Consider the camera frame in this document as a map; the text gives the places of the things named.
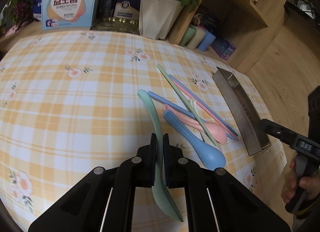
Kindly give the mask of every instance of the cup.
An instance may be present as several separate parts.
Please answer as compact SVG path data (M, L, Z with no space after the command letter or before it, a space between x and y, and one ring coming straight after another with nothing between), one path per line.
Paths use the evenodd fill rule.
M189 25L186 32L184 33L182 40L180 41L180 46L185 46L185 44L196 34L196 27Z
M205 37L206 32L199 27L196 27L196 34L188 41L187 47L189 49L195 49L199 45L199 43L203 40Z
M207 48L213 43L214 39L216 38L216 36L214 36L212 33L210 33L209 31L206 32L205 37L203 38L203 40L199 43L198 45L198 49L200 51L206 51Z

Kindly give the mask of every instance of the tablecloth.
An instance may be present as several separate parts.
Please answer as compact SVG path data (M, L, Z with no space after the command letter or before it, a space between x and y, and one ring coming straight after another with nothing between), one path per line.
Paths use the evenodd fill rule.
M117 167L149 144L154 128L137 96L139 89L184 107L157 63L239 133L239 142L228 138L221 145L225 168L268 204L286 164L282 144L269 137L271 148L249 157L212 80L217 66L232 71L260 117L271 119L247 76L165 41L115 32L64 31L23 38L0 62L0 197L24 231L94 167ZM155 105L171 145L203 167L191 145L163 119L162 105ZM204 111L200 114L213 121ZM132 231L188 231L184 190L170 193L185 221L166 216L151 189L137 188Z

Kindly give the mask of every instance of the pink chopstick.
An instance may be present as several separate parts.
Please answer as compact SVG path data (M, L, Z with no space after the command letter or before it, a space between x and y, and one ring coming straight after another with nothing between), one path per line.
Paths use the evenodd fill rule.
M185 93L189 98L194 98L197 102L197 105L200 106L205 112L208 113L209 116L211 116L219 125L221 125L232 137L234 137L237 141L239 141L239 139L233 134L233 132L231 132L228 127L225 126L224 123L222 123L215 115L213 115L209 110L207 110L205 108L205 106L202 105L202 103L200 103L198 101L198 99L196 99L192 94L190 94L187 90L185 90L178 82L176 82L174 79L172 79L173 82L177 85L177 87L183 92Z

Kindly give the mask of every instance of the beige cup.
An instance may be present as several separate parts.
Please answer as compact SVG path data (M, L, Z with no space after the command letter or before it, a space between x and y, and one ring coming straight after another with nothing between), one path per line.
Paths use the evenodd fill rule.
M196 27L196 34L188 41L187 47L189 49L195 49L199 45L199 43L203 40L205 37L206 32L199 27Z

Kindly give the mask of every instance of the green cup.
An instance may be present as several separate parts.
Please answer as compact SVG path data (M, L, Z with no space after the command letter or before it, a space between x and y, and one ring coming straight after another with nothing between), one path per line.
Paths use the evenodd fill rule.
M196 30L196 27L194 27L193 25L189 25L179 45L185 46L185 44L196 34Z

